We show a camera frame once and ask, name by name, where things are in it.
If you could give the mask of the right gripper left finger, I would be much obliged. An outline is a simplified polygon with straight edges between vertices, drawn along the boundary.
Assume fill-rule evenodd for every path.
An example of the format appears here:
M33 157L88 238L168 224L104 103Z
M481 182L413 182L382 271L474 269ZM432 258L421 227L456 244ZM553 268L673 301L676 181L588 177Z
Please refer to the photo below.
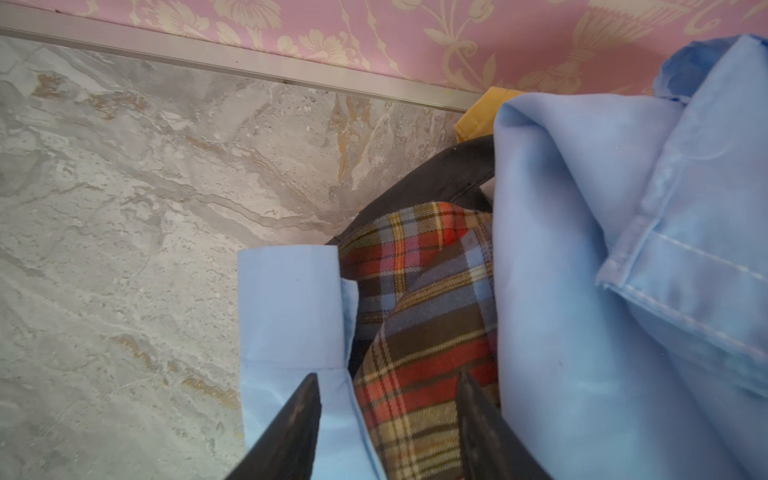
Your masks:
M318 377L310 373L226 480L310 479L321 413Z

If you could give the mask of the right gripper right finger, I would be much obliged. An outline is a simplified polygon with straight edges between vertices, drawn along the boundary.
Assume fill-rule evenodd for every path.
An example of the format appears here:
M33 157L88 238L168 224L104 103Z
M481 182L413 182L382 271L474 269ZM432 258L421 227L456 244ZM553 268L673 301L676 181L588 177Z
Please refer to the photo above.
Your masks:
M455 403L464 479L552 479L469 373L458 377Z

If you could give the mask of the plaid flannel cloth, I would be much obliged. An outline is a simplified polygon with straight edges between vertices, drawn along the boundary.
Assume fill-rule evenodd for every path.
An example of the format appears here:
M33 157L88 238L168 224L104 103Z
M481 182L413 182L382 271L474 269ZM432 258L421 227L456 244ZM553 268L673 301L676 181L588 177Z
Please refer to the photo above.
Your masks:
M491 233L489 213L429 202L340 242L360 296L354 393L390 479L461 478L458 378L499 395Z

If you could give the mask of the light blue shirt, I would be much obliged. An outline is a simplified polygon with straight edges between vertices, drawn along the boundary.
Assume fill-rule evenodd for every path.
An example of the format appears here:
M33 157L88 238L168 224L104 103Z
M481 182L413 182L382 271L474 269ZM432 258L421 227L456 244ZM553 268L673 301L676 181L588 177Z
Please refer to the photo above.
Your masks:
M692 43L649 97L525 93L491 136L498 397L475 380L534 459L552 479L765 478L766 39ZM339 245L238 255L246 451L315 373L310 479L390 479Z

